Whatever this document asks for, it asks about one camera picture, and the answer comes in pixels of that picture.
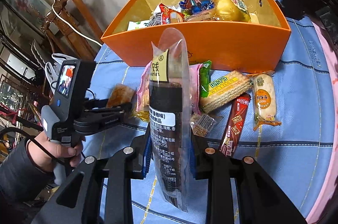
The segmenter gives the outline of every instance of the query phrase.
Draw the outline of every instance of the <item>silver bolt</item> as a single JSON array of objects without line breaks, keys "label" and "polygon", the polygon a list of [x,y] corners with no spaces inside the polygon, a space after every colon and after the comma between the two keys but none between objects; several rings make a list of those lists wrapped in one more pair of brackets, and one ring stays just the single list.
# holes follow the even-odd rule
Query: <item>silver bolt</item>
[{"label": "silver bolt", "polygon": [[125,153],[125,154],[130,154],[130,153],[132,153],[134,151],[134,149],[132,148],[132,147],[125,147],[124,149],[123,149],[123,152]]},{"label": "silver bolt", "polygon": [[254,162],[254,159],[250,156],[244,157],[244,162],[247,164],[252,164]]},{"label": "silver bolt", "polygon": [[86,159],[84,160],[87,164],[91,164],[95,161],[94,156],[88,156],[86,157]]},{"label": "silver bolt", "polygon": [[208,148],[206,148],[206,153],[207,154],[214,154],[215,153],[215,149],[212,148],[212,147],[208,147]]}]

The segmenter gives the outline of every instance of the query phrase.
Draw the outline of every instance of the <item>pink tablecloth edge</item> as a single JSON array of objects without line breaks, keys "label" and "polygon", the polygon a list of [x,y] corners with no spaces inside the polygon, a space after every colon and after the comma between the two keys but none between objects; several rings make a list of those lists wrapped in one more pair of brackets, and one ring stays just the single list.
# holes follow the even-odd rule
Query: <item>pink tablecloth edge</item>
[{"label": "pink tablecloth edge", "polygon": [[313,23],[315,30],[317,32],[318,38],[324,50],[325,59],[328,66],[328,71],[330,73],[330,78],[332,82],[333,90],[333,99],[335,105],[335,131],[333,139],[333,149],[330,159],[330,164],[328,165],[327,174],[320,190],[320,193],[317,197],[315,204],[313,205],[309,215],[306,218],[307,223],[315,223],[318,221],[321,213],[324,210],[326,203],[332,197],[332,194],[336,188],[335,181],[338,175],[338,73],[336,71],[335,65],[338,66],[338,60],[336,54],[330,48],[328,42],[321,33],[320,27]]}]

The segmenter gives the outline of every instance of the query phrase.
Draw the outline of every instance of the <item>black sleeve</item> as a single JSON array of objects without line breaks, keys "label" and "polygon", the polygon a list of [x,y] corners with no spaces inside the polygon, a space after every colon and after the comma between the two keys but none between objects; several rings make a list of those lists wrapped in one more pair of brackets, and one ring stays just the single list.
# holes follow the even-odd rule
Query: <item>black sleeve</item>
[{"label": "black sleeve", "polygon": [[53,173],[33,165],[26,152],[27,141],[21,141],[0,166],[0,192],[11,201],[34,200],[53,179]]}]

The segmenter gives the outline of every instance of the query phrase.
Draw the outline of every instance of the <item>device screen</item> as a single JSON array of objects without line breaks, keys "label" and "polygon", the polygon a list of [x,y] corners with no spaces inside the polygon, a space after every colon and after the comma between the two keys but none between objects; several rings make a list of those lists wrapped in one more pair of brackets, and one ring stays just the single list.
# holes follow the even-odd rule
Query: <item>device screen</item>
[{"label": "device screen", "polygon": [[65,95],[66,97],[68,97],[69,90],[72,84],[74,68],[75,66],[65,65],[63,66],[61,71],[61,77],[57,86],[57,91]]}]

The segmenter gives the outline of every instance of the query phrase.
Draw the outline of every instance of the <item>person's hand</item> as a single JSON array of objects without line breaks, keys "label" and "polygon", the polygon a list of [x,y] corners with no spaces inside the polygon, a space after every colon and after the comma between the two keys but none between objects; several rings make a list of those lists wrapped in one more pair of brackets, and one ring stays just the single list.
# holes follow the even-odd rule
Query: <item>person's hand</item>
[{"label": "person's hand", "polygon": [[[74,148],[62,146],[61,144],[52,143],[48,140],[45,132],[41,132],[35,137],[47,151],[49,151],[56,158],[68,158],[70,159],[70,165],[76,167],[81,161],[81,151],[83,149],[82,142],[80,141]],[[52,172],[54,169],[54,163],[52,159],[32,141],[28,142],[27,154],[32,162],[44,172]]]}]

